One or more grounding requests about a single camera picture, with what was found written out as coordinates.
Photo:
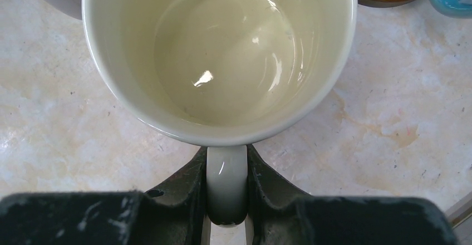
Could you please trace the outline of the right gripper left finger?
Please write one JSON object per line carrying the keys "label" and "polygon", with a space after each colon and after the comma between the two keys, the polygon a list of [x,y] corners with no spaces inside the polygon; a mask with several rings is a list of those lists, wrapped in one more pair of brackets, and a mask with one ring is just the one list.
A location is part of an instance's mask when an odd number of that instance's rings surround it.
{"label": "right gripper left finger", "polygon": [[206,149],[141,192],[16,193],[1,200],[2,244],[206,244]]}

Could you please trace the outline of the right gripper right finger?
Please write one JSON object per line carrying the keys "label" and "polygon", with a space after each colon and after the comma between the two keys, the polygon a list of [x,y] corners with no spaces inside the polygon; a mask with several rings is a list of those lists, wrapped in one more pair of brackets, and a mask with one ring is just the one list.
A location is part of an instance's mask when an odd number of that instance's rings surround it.
{"label": "right gripper right finger", "polygon": [[445,214],[415,197],[312,196],[248,145],[253,244],[458,244]]}

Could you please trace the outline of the cream mug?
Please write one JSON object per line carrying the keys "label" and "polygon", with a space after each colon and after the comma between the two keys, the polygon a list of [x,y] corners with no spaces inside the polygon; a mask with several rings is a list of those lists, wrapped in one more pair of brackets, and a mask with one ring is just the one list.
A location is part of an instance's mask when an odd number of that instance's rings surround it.
{"label": "cream mug", "polygon": [[95,65],[160,133],[207,151],[207,212],[248,212],[250,144],[311,112],[353,43],[357,0],[82,0]]}

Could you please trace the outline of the metal tray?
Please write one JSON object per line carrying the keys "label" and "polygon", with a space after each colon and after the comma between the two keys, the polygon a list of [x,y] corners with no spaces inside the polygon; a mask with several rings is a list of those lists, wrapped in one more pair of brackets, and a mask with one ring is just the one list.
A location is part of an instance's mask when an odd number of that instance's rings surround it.
{"label": "metal tray", "polygon": [[462,222],[471,217],[471,196],[472,192],[469,192],[465,197],[461,198],[445,212],[446,217],[453,228],[456,228]]}

